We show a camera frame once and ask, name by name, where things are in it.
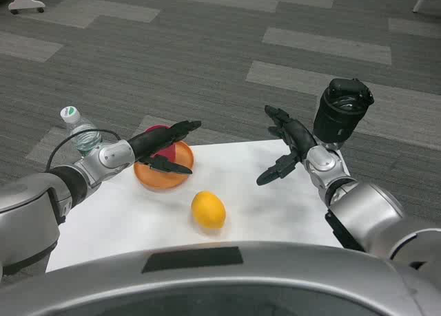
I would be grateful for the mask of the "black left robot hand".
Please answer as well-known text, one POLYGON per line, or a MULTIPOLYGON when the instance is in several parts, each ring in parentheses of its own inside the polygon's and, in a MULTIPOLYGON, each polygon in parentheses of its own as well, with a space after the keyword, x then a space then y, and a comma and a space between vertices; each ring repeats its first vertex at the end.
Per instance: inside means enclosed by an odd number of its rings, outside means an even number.
POLYGON ((129 139, 128 143, 133 149, 136 162, 148 165, 151 169, 164 173, 191 175, 191 169, 171 162, 165 156, 157 155, 157 153, 183 140, 188 133, 198 129, 200 126, 200 120, 184 120, 175 123, 170 128, 159 127, 152 131, 145 131, 129 139))

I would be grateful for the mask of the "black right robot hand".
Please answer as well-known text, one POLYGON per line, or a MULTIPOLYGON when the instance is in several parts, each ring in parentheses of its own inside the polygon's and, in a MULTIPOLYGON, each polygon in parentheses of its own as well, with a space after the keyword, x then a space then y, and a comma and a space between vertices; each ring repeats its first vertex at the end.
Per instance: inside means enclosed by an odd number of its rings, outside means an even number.
POLYGON ((256 180, 258 186, 288 176, 296 165, 306 158, 307 152, 317 145, 309 130, 284 110, 266 105, 265 113, 274 122, 274 125, 268 128, 269 133, 283 140, 289 148, 289 154, 281 156, 275 165, 259 175, 256 180))

